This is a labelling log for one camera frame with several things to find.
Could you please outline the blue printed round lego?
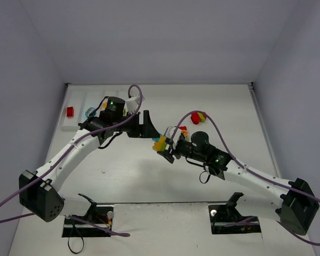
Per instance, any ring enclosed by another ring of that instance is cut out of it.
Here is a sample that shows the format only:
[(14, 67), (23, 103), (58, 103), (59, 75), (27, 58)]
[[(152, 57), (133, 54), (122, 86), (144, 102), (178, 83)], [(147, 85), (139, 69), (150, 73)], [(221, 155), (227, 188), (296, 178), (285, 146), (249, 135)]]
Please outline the blue printed round lego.
[(96, 116), (96, 109), (93, 107), (90, 107), (85, 112), (85, 117), (90, 118)]

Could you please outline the green long lego brick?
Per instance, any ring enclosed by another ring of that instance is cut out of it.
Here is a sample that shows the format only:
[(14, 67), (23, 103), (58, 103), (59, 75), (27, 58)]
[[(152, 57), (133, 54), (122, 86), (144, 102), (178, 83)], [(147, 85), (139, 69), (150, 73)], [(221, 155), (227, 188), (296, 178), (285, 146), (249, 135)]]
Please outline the green long lego brick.
[(166, 150), (169, 150), (170, 148), (171, 148), (171, 142), (169, 141), (169, 139), (166, 139), (161, 146), (161, 150), (166, 151)]

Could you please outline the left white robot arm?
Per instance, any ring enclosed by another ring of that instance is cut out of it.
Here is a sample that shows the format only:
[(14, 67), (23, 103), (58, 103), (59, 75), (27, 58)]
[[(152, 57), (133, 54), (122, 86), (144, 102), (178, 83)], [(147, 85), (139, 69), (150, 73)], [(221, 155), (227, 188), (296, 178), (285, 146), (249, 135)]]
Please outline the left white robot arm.
[(107, 105), (99, 116), (91, 113), (79, 124), (71, 141), (48, 163), (34, 172), (24, 171), (19, 176), (20, 204), (45, 222), (57, 216), (88, 216), (96, 207), (89, 197), (60, 195), (60, 189), (72, 171), (93, 151), (116, 132), (125, 132), (130, 138), (155, 138), (159, 133), (153, 126), (147, 110), (139, 122), (139, 108), (143, 97), (136, 95), (123, 100), (108, 97)]

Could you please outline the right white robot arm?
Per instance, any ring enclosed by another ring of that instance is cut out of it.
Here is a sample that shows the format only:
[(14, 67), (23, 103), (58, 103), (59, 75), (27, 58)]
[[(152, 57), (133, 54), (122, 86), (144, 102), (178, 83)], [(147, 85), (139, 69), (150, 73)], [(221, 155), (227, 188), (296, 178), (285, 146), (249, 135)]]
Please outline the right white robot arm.
[(210, 175), (256, 192), (255, 197), (235, 192), (227, 203), (233, 214), (278, 221), (288, 231), (305, 235), (319, 210), (319, 203), (313, 199), (314, 194), (306, 181), (251, 171), (243, 162), (211, 145), (208, 134), (203, 131), (195, 132), (191, 142), (180, 135), (171, 143), (170, 152), (176, 158), (202, 163)]

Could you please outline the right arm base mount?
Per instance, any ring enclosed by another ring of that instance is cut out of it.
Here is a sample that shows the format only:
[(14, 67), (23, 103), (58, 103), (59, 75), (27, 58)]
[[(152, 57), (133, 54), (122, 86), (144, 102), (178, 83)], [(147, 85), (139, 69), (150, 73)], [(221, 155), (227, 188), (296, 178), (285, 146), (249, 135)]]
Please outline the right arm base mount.
[(225, 204), (208, 206), (212, 235), (261, 233), (258, 217), (243, 216), (236, 209), (243, 193), (236, 192)]

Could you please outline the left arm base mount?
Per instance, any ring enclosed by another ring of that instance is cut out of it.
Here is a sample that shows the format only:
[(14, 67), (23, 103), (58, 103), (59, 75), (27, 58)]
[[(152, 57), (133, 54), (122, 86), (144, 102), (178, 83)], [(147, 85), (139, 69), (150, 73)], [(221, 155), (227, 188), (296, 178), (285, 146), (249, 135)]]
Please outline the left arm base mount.
[[(78, 194), (86, 201), (90, 202), (90, 207), (84, 216), (77, 215), (78, 218), (93, 223), (103, 229), (112, 231), (114, 207), (112, 205), (103, 205), (95, 202), (84, 194)], [(111, 237), (111, 234), (98, 229), (87, 223), (74, 219), (65, 219), (62, 231), (62, 237), (93, 238), (93, 237)]]

